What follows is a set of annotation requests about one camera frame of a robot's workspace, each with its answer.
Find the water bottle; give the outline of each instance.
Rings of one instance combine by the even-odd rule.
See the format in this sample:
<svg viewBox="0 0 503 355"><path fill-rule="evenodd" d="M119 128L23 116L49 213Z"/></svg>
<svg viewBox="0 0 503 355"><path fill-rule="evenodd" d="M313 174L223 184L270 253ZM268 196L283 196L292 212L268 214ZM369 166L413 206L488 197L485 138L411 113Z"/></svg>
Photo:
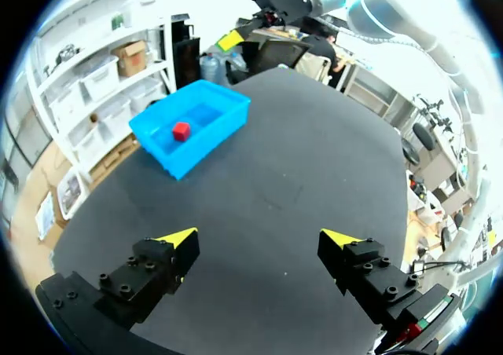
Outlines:
<svg viewBox="0 0 503 355"><path fill-rule="evenodd" d="M220 60L215 58L212 54L208 54L201 57L199 62L201 66L201 77L209 82L219 84L221 80Z"/></svg>
<svg viewBox="0 0 503 355"><path fill-rule="evenodd" d="M234 66L239 71L246 71L246 62L239 53L231 53L229 60L231 67Z"/></svg>

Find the bolt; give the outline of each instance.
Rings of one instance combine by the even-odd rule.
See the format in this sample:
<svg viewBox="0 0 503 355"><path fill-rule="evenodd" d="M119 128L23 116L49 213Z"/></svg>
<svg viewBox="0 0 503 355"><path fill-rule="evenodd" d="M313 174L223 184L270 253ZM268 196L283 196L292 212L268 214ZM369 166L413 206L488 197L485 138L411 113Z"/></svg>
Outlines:
<svg viewBox="0 0 503 355"><path fill-rule="evenodd" d="M66 294L66 297L69 298L70 300L73 300L74 298L76 298L78 296L78 294L74 291L69 291L67 294Z"/></svg>
<svg viewBox="0 0 503 355"><path fill-rule="evenodd" d="M365 263L363 265L363 272L364 273L370 273L373 269L372 263Z"/></svg>
<svg viewBox="0 0 503 355"><path fill-rule="evenodd" d="M131 256L127 258L127 265L128 266L136 266L138 264L138 260L136 257Z"/></svg>
<svg viewBox="0 0 503 355"><path fill-rule="evenodd" d="M380 259L380 265L383 267L388 267L391 264L391 261L388 257L382 257Z"/></svg>
<svg viewBox="0 0 503 355"><path fill-rule="evenodd" d="M386 291L384 292L384 295L387 298L395 298L397 294L398 294L398 288L395 286L389 286L388 288L386 288Z"/></svg>
<svg viewBox="0 0 503 355"><path fill-rule="evenodd" d="M153 271L156 269L156 264L154 262L147 262L145 263L145 270L147 271Z"/></svg>
<svg viewBox="0 0 503 355"><path fill-rule="evenodd" d="M412 274L412 275L409 275L409 278L407 279L407 284L408 286L415 286L417 284L417 275L416 274Z"/></svg>
<svg viewBox="0 0 503 355"><path fill-rule="evenodd" d="M100 274L100 282L104 283L104 282L109 282L110 281L110 276L108 276L108 274Z"/></svg>
<svg viewBox="0 0 503 355"><path fill-rule="evenodd" d="M132 291L129 284L121 284L119 287L119 292L124 296L130 295Z"/></svg>
<svg viewBox="0 0 503 355"><path fill-rule="evenodd" d="M57 298L56 300L53 301L53 307L55 309L63 308L63 301Z"/></svg>

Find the black tabletop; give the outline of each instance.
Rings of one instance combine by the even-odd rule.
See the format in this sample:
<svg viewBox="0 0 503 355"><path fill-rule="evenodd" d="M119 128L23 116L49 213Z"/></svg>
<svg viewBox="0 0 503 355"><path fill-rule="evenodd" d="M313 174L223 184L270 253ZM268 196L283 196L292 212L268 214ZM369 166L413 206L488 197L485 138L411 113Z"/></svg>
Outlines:
<svg viewBox="0 0 503 355"><path fill-rule="evenodd" d="M234 89L248 123L181 181L139 149L89 196L54 253L97 276L144 236L199 228L176 295L132 331L187 354L363 354L378 327L317 257L320 228L371 236L400 265L406 179L400 137L360 104L294 71Z"/></svg>

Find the blue tray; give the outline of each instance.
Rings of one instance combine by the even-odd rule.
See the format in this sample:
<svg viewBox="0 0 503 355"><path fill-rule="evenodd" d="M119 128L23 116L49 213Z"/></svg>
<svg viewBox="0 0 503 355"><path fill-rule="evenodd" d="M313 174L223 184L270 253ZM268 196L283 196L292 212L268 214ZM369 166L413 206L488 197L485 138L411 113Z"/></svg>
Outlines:
<svg viewBox="0 0 503 355"><path fill-rule="evenodd" d="M179 180L246 123L249 105L240 93L198 80L156 102L129 125L141 146ZM176 122L190 125L187 141L173 138Z"/></svg>

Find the red cube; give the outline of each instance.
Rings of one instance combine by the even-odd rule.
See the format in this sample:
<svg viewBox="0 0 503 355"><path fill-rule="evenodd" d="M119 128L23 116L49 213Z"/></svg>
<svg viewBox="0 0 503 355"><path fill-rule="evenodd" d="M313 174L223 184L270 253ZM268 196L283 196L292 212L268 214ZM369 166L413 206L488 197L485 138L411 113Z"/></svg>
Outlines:
<svg viewBox="0 0 503 355"><path fill-rule="evenodd" d="M176 122L173 127L173 137L177 141L186 141L190 136L190 125L185 122Z"/></svg>

